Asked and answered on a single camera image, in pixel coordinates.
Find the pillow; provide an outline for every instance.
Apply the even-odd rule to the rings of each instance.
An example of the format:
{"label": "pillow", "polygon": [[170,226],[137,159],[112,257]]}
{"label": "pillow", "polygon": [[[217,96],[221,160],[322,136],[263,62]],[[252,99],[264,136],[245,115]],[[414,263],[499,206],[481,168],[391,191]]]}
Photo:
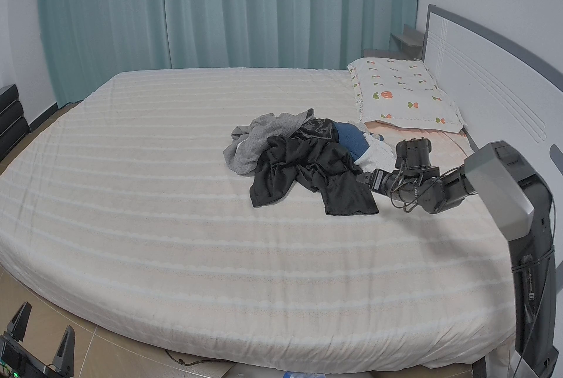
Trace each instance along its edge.
{"label": "pillow", "polygon": [[463,128],[459,108],[420,60],[359,58],[348,70],[361,122],[446,132]]}

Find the headboard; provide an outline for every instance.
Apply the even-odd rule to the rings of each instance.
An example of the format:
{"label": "headboard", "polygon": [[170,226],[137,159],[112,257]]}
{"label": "headboard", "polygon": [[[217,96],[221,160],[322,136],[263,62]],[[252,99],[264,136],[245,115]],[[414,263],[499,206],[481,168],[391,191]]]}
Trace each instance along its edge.
{"label": "headboard", "polygon": [[[563,74],[506,37],[432,5],[422,60],[458,104],[474,144],[505,140],[520,151],[563,211]],[[563,235],[555,249],[558,264]]]}

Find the mattress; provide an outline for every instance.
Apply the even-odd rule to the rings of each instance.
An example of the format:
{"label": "mattress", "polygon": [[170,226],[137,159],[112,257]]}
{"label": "mattress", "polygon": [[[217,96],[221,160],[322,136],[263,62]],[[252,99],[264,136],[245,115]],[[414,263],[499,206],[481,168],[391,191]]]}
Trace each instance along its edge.
{"label": "mattress", "polygon": [[[439,367],[508,339],[508,248],[478,196],[432,216],[376,195],[378,215],[327,216],[294,185],[252,207],[253,177],[223,160],[231,130],[309,107],[357,119],[349,73],[121,73],[0,176],[0,261],[111,331],[280,370]],[[460,135],[426,136],[437,165],[469,152]]]}

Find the shiny black fabric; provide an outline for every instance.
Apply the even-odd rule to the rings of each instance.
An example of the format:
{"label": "shiny black fabric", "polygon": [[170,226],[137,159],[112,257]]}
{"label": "shiny black fabric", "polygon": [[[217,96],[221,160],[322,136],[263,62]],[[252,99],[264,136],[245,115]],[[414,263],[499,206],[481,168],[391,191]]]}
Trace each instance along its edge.
{"label": "shiny black fabric", "polygon": [[308,139],[324,139],[329,142],[338,143],[338,130],[329,118],[313,118],[304,122],[301,127],[296,130],[292,139],[308,140]]}
{"label": "shiny black fabric", "polygon": [[379,212],[369,187],[356,182],[362,170],[344,146],[285,136],[269,137],[267,142],[250,187],[254,207],[283,198],[296,180],[310,191],[320,191],[327,215]]}

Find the tile floor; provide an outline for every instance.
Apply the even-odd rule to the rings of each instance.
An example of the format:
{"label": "tile floor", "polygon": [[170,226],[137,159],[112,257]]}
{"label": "tile floor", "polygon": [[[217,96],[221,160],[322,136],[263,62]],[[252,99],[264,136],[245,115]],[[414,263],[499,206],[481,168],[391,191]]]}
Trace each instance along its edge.
{"label": "tile floor", "polygon": [[[69,104],[27,135],[8,156],[0,162],[0,174],[12,160],[45,128],[68,112],[75,104]],[[196,378],[221,377],[230,365],[205,364],[205,367],[183,367],[172,361],[162,348],[143,344],[120,336],[88,320],[65,311],[46,301],[20,284],[0,265],[0,330],[3,331],[20,305],[28,301],[32,313],[23,345],[38,359],[51,363],[56,348],[67,325],[76,334],[74,349],[74,376],[76,378]],[[196,358],[187,354],[173,353],[175,358],[190,362]],[[399,372],[372,372],[374,378],[471,378],[470,364],[452,364],[439,369],[413,367]]]}

